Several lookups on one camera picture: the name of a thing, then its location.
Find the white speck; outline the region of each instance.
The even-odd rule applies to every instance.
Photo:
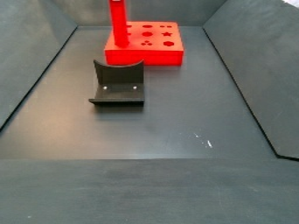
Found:
[[[212,148],[212,146],[211,146],[211,141],[208,140],[208,145],[210,145],[210,147]]]

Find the red pegboard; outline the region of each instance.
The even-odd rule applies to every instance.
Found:
[[[183,42],[174,22],[128,22],[128,45],[115,44],[111,32],[106,55],[110,65],[130,65],[144,60],[146,65],[179,66],[183,63]]]
[[[107,63],[179,66],[183,42],[175,22],[127,22],[126,0],[108,0],[114,30],[106,46]]]

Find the bin floor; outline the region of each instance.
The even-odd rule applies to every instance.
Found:
[[[203,29],[180,29],[183,65],[144,67],[144,106],[95,107],[110,29],[80,27],[0,134],[0,158],[274,158]]]

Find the hole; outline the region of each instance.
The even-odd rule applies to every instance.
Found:
[[[142,43],[142,46],[151,46],[151,45],[152,43],[148,40],[146,40],[144,43]]]
[[[151,37],[151,36],[154,36],[154,34],[150,31],[146,31],[146,32],[143,32],[143,36]]]
[[[171,34],[168,31],[164,32],[163,35],[164,35],[166,37],[171,37],[171,36],[172,36],[172,34]]]
[[[174,42],[172,42],[172,41],[164,41],[163,44],[164,44],[166,46],[174,46]]]

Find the plastic part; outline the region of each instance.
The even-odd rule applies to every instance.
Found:
[[[130,66],[107,66],[94,60],[98,72],[98,93],[94,104],[143,103],[144,95],[144,62]]]

